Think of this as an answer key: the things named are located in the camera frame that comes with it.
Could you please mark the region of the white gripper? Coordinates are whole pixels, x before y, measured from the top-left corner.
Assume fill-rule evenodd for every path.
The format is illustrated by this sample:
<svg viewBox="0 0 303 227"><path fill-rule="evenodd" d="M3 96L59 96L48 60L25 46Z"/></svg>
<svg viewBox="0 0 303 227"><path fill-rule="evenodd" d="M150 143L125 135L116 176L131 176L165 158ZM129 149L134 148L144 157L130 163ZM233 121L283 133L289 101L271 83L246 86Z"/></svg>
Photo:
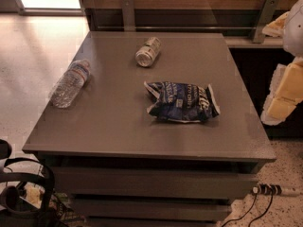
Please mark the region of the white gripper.
<svg viewBox="0 0 303 227"><path fill-rule="evenodd" d="M271 37L283 37L283 48L295 56L288 64L279 64L273 73L270 93L266 97L261 121L275 126L286 120L303 101L303 0L262 29Z"/></svg>

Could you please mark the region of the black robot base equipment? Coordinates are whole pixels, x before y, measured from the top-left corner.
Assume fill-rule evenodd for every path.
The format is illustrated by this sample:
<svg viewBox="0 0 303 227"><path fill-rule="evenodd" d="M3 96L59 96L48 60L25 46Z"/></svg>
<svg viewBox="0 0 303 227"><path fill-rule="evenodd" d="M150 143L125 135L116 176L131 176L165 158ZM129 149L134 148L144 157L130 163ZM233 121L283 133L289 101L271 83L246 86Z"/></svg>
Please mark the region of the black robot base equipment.
<svg viewBox="0 0 303 227"><path fill-rule="evenodd" d="M68 227L49 206L55 184L52 170L36 160L11 158L11 153L11 145L0 140L0 183L6 184L0 194L0 227ZM10 168L13 164L31 161L45 170L44 176L39 173L15 172ZM26 200L29 195L26 187L31 183L44 191L38 207Z"/></svg>

